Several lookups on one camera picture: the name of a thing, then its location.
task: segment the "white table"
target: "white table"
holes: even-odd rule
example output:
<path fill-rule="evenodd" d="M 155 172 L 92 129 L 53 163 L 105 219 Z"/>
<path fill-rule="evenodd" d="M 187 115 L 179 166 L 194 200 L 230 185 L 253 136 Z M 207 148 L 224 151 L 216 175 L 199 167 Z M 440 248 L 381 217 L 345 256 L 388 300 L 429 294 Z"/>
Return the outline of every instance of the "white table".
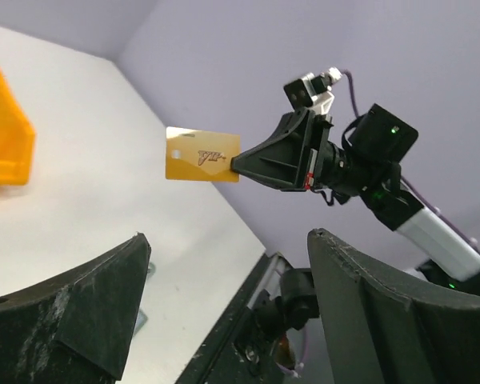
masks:
<path fill-rule="evenodd" d="M 263 245 L 211 184 L 165 180 L 164 126 L 113 63 L 0 28 L 0 67 L 38 134 L 30 184 L 0 190 L 0 295 L 143 232 L 157 271 L 122 382 L 174 382 Z"/>

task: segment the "yellow plastic container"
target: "yellow plastic container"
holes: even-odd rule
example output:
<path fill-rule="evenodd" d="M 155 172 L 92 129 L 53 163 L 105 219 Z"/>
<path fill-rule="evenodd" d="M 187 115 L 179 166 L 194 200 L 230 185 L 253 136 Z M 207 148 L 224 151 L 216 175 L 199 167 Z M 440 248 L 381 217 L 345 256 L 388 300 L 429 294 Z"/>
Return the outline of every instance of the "yellow plastic container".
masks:
<path fill-rule="evenodd" d="M 0 71 L 0 186 L 28 183 L 35 131 Z"/>

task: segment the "logo on card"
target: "logo on card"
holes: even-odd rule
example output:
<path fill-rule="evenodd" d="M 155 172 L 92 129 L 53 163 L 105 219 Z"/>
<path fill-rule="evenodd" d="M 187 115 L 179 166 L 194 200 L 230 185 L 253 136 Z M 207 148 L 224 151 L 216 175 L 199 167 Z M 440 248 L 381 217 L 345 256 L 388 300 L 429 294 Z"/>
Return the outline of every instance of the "logo on card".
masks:
<path fill-rule="evenodd" d="M 199 152 L 198 166 L 202 166 L 206 161 L 217 162 L 218 160 L 226 160 L 223 152 L 214 152 L 210 150 L 200 150 Z"/>

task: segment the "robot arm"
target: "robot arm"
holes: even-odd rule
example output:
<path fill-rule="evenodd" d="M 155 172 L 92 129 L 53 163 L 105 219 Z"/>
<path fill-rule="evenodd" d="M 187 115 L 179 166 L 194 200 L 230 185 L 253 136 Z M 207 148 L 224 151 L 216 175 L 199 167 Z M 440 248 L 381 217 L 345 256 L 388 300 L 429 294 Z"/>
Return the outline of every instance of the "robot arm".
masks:
<path fill-rule="evenodd" d="M 376 218 L 429 255 L 443 285 L 480 294 L 480 254 L 402 182 L 400 161 L 418 132 L 377 104 L 352 122 L 342 147 L 329 141 L 335 68 L 284 87 L 294 112 L 260 145 L 233 158 L 232 169 L 281 191 L 325 195 L 328 205 L 360 197 Z"/>

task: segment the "yellow card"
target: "yellow card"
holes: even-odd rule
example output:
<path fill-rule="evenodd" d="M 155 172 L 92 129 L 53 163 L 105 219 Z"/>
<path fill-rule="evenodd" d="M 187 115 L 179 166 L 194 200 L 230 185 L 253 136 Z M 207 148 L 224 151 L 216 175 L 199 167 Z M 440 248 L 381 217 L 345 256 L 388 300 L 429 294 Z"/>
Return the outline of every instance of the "yellow card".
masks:
<path fill-rule="evenodd" d="M 240 154 L 240 136 L 170 126 L 166 137 L 166 178 L 238 182 L 231 159 Z"/>

